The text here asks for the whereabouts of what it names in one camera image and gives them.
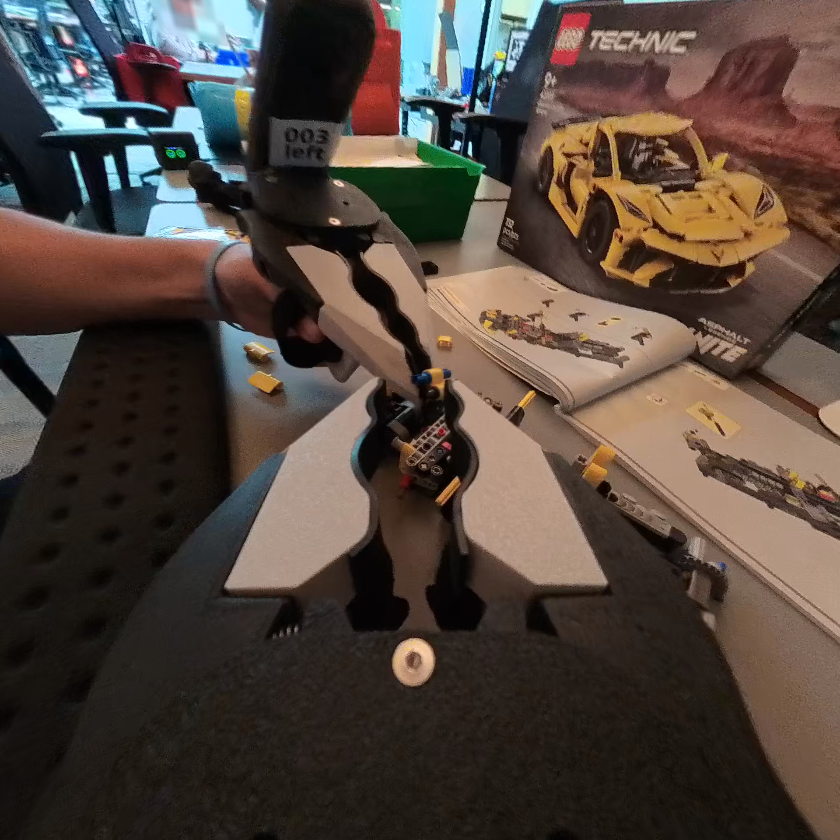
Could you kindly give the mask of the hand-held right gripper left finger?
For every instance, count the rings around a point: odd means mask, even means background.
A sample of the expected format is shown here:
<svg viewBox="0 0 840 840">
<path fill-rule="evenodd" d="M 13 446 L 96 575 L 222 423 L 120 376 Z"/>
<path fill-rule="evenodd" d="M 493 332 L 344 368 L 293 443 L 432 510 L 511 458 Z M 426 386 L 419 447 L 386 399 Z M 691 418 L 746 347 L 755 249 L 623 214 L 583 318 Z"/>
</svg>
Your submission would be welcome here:
<svg viewBox="0 0 840 840">
<path fill-rule="evenodd" d="M 385 594 L 373 477 L 387 460 L 382 381 L 371 380 L 291 444 L 230 571 L 226 594 Z"/>
</svg>

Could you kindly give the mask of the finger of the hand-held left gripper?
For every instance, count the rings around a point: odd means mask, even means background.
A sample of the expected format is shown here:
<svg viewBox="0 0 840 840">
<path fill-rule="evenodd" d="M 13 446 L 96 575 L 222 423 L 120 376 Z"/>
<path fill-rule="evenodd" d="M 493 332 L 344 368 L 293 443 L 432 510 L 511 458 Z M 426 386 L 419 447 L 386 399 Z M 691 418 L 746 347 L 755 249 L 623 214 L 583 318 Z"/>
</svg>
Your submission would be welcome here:
<svg viewBox="0 0 840 840">
<path fill-rule="evenodd" d="M 360 255 L 358 292 L 399 347 L 406 376 L 429 369 L 433 335 L 426 289 L 395 244 L 374 242 Z"/>
<path fill-rule="evenodd" d="M 398 249 L 414 275 L 424 281 L 414 247 Z M 316 245 L 289 245 L 287 252 L 296 268 L 287 267 L 287 290 L 298 296 L 323 335 L 342 352 L 340 360 L 328 362 L 338 381 L 345 382 L 355 367 L 361 366 L 382 379 L 390 390 L 418 403 L 421 396 L 411 377 L 406 376 L 399 347 L 385 334 L 377 312 L 358 292 L 359 257 L 365 250 L 356 251 L 351 246 L 348 254 L 342 255 Z"/>
</svg>

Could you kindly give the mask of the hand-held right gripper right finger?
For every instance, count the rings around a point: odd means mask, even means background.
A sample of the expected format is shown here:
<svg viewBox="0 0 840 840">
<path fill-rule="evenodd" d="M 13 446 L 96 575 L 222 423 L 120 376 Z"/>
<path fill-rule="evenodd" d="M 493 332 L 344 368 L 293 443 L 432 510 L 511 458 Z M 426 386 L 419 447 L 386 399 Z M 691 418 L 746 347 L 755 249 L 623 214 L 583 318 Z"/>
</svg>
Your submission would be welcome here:
<svg viewBox="0 0 840 840">
<path fill-rule="evenodd" d="M 547 454 L 460 381 L 451 427 L 468 451 L 453 503 L 468 586 L 485 603 L 603 595 L 607 579 Z"/>
</svg>

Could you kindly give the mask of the black yellow lego car chassis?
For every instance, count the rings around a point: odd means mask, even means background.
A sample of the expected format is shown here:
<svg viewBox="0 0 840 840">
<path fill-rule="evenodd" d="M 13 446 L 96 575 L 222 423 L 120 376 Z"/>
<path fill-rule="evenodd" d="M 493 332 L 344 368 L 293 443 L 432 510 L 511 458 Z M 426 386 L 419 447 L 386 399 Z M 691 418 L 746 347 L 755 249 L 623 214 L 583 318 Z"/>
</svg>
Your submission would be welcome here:
<svg viewBox="0 0 840 840">
<path fill-rule="evenodd" d="M 401 492 L 413 490 L 433 498 L 442 515 L 450 518 L 460 478 L 452 458 L 455 436 L 444 409 L 434 408 L 430 419 L 422 419 L 418 409 L 396 395 L 388 397 L 386 406 L 389 443 L 399 455 Z M 615 457 L 615 451 L 601 445 L 590 456 L 578 455 L 574 469 L 667 560 L 705 623 L 715 630 L 712 604 L 722 602 L 728 591 L 727 565 L 707 557 L 703 537 L 687 536 L 664 513 L 614 489 L 607 475 Z"/>
</svg>

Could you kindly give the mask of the lego set box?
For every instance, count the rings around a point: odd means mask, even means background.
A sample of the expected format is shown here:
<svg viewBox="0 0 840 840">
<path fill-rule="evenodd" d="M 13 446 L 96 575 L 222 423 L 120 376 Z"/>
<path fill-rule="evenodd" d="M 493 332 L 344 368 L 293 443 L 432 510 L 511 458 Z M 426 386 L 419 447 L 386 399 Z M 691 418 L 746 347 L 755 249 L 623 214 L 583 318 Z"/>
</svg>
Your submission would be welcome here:
<svg viewBox="0 0 840 840">
<path fill-rule="evenodd" d="M 498 247 L 730 378 L 836 338 L 839 2 L 549 8 Z"/>
</svg>

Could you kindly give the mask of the person's left hand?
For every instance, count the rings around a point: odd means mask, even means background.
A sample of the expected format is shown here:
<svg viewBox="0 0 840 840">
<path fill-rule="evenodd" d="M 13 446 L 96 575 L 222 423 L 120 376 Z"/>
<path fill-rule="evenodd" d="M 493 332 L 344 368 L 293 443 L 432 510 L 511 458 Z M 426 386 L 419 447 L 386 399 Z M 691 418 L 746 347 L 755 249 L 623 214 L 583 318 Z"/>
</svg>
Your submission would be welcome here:
<svg viewBox="0 0 840 840">
<path fill-rule="evenodd" d="M 231 248 L 218 264 L 217 278 L 233 320 L 246 332 L 275 338 L 273 311 L 280 289 L 259 273 L 250 245 Z"/>
</svg>

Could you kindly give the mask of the green plastic bin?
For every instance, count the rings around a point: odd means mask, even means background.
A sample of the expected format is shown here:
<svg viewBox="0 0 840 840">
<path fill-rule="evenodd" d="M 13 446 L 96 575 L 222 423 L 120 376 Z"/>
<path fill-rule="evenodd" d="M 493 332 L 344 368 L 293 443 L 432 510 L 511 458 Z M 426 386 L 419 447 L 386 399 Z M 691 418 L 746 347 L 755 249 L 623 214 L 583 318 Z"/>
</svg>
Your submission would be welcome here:
<svg viewBox="0 0 840 840">
<path fill-rule="evenodd" d="M 402 135 L 343 136 L 332 176 L 361 189 L 415 244 L 462 239 L 484 166 Z"/>
</svg>

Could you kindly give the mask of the grey wristband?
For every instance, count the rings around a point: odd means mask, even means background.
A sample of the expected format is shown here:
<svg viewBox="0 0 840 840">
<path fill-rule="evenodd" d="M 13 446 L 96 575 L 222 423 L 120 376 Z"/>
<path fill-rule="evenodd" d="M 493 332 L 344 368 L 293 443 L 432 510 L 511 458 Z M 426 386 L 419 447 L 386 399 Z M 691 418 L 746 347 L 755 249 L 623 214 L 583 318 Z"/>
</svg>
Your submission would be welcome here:
<svg viewBox="0 0 840 840">
<path fill-rule="evenodd" d="M 224 322 L 232 329 L 240 332 L 245 332 L 245 328 L 233 320 L 233 315 L 229 310 L 227 303 L 224 301 L 222 291 L 218 284 L 217 267 L 223 256 L 226 253 L 239 245 L 244 243 L 241 240 L 230 239 L 226 242 L 216 245 L 210 256 L 206 259 L 203 268 L 203 290 L 206 304 L 212 314 L 212 318 L 217 322 Z"/>
</svg>

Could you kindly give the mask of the teal padded seat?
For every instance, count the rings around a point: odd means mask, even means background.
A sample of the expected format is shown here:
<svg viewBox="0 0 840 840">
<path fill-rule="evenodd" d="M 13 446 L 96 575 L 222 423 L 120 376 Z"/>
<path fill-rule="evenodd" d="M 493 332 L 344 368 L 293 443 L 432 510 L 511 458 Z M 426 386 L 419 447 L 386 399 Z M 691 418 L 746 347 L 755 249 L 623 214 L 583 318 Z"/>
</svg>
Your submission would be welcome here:
<svg viewBox="0 0 840 840">
<path fill-rule="evenodd" d="M 252 87 L 192 81 L 188 88 L 201 113 L 205 139 L 214 150 L 231 151 L 249 139 Z"/>
</svg>

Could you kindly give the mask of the open instruction booklet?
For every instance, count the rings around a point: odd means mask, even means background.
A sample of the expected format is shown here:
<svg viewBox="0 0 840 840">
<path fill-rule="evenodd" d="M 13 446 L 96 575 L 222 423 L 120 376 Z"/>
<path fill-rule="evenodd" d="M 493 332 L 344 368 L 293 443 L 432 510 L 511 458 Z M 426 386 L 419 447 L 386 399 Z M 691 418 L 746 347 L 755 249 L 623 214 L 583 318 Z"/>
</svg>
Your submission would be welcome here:
<svg viewBox="0 0 840 840">
<path fill-rule="evenodd" d="M 506 266 L 435 311 L 812 620 L 839 630 L 839 449 L 689 359 L 692 331 Z"/>
</svg>

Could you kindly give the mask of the black device with green display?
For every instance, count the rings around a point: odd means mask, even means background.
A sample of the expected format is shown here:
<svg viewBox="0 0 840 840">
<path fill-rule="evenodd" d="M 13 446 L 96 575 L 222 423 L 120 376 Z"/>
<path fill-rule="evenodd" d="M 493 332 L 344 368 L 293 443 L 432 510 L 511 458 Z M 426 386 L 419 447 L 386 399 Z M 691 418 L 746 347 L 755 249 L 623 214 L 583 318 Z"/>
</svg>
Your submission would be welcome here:
<svg viewBox="0 0 840 840">
<path fill-rule="evenodd" d="M 201 160 L 196 138 L 190 131 L 148 128 L 147 134 L 163 172 L 183 172 L 190 163 Z"/>
</svg>

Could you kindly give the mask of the black pole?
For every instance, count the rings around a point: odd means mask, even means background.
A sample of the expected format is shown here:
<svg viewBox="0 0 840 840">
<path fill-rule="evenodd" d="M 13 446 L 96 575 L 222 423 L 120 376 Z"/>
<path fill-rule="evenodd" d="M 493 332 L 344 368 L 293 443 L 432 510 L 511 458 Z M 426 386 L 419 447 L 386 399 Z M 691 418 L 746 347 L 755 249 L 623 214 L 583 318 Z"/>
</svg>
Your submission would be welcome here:
<svg viewBox="0 0 840 840">
<path fill-rule="evenodd" d="M 476 61 L 474 65 L 474 76 L 469 94 L 467 113 L 472 113 L 476 110 L 478 89 L 480 84 L 482 68 L 484 66 L 484 55 L 487 44 L 488 30 L 490 26 L 490 13 L 492 10 L 493 3 L 493 1 L 484 1 L 481 9 L 478 44 L 476 48 Z"/>
</svg>

